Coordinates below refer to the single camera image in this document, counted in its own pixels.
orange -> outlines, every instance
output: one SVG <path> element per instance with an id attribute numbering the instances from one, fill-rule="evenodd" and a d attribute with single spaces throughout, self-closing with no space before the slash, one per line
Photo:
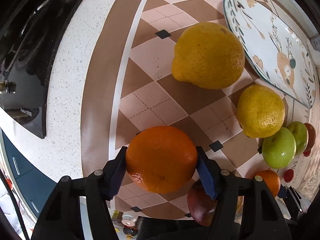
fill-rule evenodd
<path id="1" fill-rule="evenodd" d="M 261 176 L 274 197 L 278 195 L 281 182 L 278 174 L 271 170 L 259 171 L 254 176 Z"/>
<path id="2" fill-rule="evenodd" d="M 125 156 L 127 172 L 140 187 L 165 194 L 177 191 L 193 176 L 198 154 L 188 135 L 171 126 L 139 133 Z"/>

plate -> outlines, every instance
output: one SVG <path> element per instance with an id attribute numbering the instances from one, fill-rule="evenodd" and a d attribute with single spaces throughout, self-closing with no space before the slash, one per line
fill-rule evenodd
<path id="1" fill-rule="evenodd" d="M 316 79 L 301 39 L 256 0 L 223 0 L 223 7 L 229 29 L 257 74 L 310 109 Z"/>

cabinet handle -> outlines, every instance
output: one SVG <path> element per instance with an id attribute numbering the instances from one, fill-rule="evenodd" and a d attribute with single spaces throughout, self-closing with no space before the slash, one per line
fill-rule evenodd
<path id="1" fill-rule="evenodd" d="M 18 169 L 17 161 L 15 157 L 12 157 L 14 167 L 16 168 L 17 174 L 20 175 L 20 171 Z"/>
<path id="2" fill-rule="evenodd" d="M 36 210 L 37 213 L 39 213 L 39 210 L 37 209 L 36 205 L 31 201 L 31 204 L 33 205 L 33 208 Z"/>

metal screw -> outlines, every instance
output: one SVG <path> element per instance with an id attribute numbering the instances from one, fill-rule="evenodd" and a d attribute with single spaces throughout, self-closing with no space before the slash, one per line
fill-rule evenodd
<path id="1" fill-rule="evenodd" d="M 262 177 L 261 176 L 259 176 L 259 175 L 257 175 L 257 176 L 254 176 L 254 179 L 256 180 L 256 181 L 263 181 L 263 179 L 262 179 Z"/>
<path id="2" fill-rule="evenodd" d="M 228 175 L 230 174 L 230 171 L 228 171 L 228 170 L 221 170 L 221 174 L 222 174 L 223 176 L 228 176 Z"/>
<path id="3" fill-rule="evenodd" d="M 103 174 L 103 170 L 95 170 L 93 174 L 96 176 L 100 176 Z"/>
<path id="4" fill-rule="evenodd" d="M 61 182 L 67 182 L 69 180 L 69 176 L 63 176 L 61 178 Z"/>

white speckled countertop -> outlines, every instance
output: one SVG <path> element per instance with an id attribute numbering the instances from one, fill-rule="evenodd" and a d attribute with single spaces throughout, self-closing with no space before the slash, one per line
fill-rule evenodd
<path id="1" fill-rule="evenodd" d="M 50 77 L 47 136 L 40 139 L 0 108 L 0 127 L 45 175 L 82 177 L 80 112 L 90 58 L 115 0 L 83 0 L 60 43 Z"/>

